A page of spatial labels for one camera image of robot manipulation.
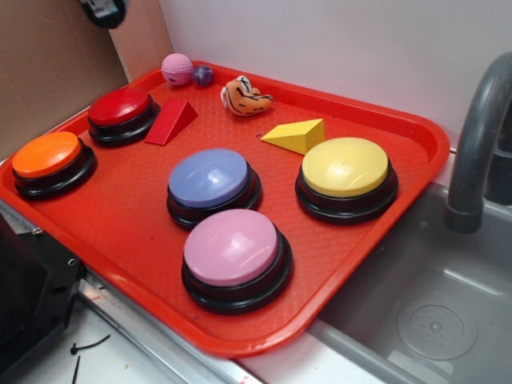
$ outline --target textured ball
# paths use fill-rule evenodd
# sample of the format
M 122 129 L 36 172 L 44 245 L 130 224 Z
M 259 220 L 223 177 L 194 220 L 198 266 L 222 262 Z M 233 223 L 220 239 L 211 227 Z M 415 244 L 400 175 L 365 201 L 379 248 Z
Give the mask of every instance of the textured ball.
M 192 61 L 184 54 L 170 54 L 162 62 L 162 76 L 172 86 L 187 84 L 193 70 Z
M 214 80 L 214 72 L 208 66 L 197 66 L 192 71 L 192 80 L 198 86 L 208 86 Z

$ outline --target blue button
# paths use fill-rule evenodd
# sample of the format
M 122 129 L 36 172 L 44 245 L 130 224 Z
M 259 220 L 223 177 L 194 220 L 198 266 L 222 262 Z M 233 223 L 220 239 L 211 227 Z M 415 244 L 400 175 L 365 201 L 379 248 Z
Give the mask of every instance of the blue button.
M 211 208 L 228 202 L 247 184 L 247 163 L 233 150 L 203 150 L 180 161 L 169 176 L 177 202 L 190 208 Z

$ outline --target sink basin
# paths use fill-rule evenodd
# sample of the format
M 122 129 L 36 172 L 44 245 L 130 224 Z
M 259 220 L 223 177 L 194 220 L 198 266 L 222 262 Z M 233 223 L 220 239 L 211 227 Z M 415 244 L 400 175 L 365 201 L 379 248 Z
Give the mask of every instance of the sink basin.
M 430 184 L 310 332 L 386 382 L 510 383 L 512 213 L 486 202 L 480 231 L 455 234 L 446 196 Z

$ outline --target orange button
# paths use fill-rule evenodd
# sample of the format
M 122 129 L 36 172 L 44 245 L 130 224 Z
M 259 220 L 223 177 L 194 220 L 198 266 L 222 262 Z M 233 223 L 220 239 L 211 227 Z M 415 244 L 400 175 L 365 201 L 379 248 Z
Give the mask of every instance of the orange button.
M 24 145 L 13 157 L 13 169 L 22 178 L 40 178 L 71 163 L 81 144 L 71 132 L 45 134 Z

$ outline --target purple button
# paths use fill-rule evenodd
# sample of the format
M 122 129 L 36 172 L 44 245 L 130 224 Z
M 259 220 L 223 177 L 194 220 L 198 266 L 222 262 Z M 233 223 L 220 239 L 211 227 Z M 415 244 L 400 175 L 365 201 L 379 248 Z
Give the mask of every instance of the purple button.
M 177 164 L 169 176 L 169 189 L 183 206 L 210 208 L 234 198 L 247 179 L 244 157 L 218 148 L 197 152 Z
M 200 222 L 185 243 L 190 272 L 211 286 L 237 286 L 267 270 L 278 252 L 274 224 L 253 210 L 225 210 Z

